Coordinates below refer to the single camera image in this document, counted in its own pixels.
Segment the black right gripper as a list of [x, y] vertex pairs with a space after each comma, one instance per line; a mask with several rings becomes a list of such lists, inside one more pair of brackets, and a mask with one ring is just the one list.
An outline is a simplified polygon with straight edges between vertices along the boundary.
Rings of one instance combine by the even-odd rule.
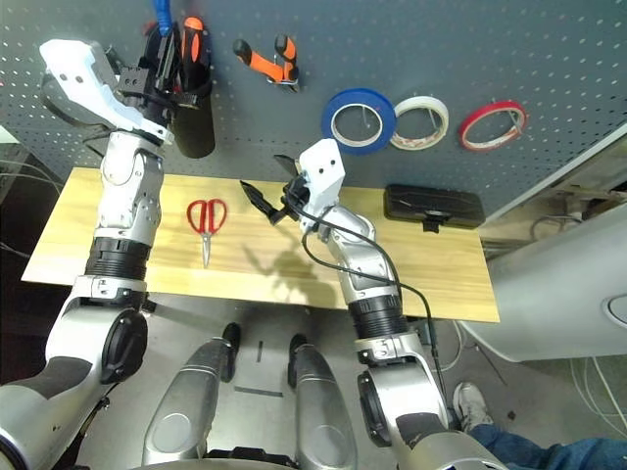
[[265, 199], [263, 193], [255, 186], [243, 180], [240, 180], [240, 185], [249, 202], [254, 208], [261, 212], [272, 225], [278, 223], [284, 216], [289, 216], [294, 221], [298, 221], [301, 211], [310, 199], [310, 190], [306, 186], [307, 180], [303, 175], [299, 175], [300, 171], [293, 158], [280, 154], [275, 154], [273, 158], [285, 171], [294, 177], [283, 187], [283, 195], [280, 199], [283, 205], [281, 210], [276, 209], [270, 204]]

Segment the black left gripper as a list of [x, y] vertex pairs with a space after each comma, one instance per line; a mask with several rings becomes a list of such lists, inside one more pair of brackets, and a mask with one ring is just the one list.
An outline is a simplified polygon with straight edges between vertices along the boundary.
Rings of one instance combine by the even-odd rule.
[[[146, 32], [144, 63], [146, 68], [123, 67], [117, 91], [122, 101], [139, 111], [175, 108], [171, 97], [176, 84], [179, 63], [180, 38], [177, 28], [173, 28], [166, 38], [161, 36], [157, 26]], [[165, 54], [165, 68], [162, 59]]]

